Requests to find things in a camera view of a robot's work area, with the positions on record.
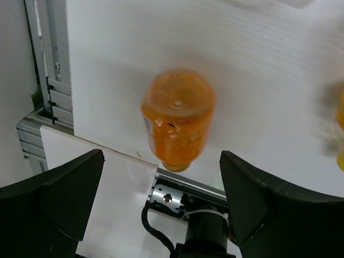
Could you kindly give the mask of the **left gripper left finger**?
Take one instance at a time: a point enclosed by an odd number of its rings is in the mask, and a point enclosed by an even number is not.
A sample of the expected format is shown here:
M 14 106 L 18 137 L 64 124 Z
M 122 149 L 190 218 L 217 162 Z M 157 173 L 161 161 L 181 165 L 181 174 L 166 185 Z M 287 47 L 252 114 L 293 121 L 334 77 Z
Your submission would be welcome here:
M 75 257 L 104 166 L 93 149 L 1 188 L 1 257 Z

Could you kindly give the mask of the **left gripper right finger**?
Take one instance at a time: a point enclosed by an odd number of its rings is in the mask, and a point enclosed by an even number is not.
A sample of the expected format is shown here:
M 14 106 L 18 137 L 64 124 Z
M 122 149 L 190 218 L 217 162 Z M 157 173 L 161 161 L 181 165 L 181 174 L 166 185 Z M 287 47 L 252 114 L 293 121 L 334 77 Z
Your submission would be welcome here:
M 343 198 L 299 187 L 229 151 L 220 170 L 243 257 L 343 257 Z

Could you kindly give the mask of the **small yellow-label plastic bottle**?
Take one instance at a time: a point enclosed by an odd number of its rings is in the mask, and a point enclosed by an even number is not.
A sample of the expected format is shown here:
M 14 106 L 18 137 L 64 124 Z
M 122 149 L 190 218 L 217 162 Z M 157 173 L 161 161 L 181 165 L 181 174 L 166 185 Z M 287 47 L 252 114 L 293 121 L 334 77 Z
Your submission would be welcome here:
M 339 148 L 336 162 L 338 167 L 343 171 L 343 88 L 341 89 L 339 103 L 336 108 L 334 129 Z

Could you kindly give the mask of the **orange plastic bottle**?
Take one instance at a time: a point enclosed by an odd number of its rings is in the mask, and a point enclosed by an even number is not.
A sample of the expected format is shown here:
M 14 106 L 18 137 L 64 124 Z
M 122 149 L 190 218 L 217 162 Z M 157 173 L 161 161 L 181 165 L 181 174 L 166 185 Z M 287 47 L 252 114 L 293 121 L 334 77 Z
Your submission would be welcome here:
M 181 172 L 202 153 L 216 96 L 210 83 L 192 70 L 159 74 L 141 103 L 148 145 L 169 171 Z

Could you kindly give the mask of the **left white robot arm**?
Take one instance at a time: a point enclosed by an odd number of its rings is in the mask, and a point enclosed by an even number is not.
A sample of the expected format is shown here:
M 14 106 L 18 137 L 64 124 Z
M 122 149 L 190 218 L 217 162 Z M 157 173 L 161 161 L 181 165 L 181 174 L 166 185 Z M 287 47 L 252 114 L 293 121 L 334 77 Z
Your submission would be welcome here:
M 77 257 L 104 167 L 93 149 L 1 188 L 1 257 Z M 158 178 L 141 211 L 170 257 L 342 257 L 343 198 L 318 193 L 223 151 L 225 198 Z

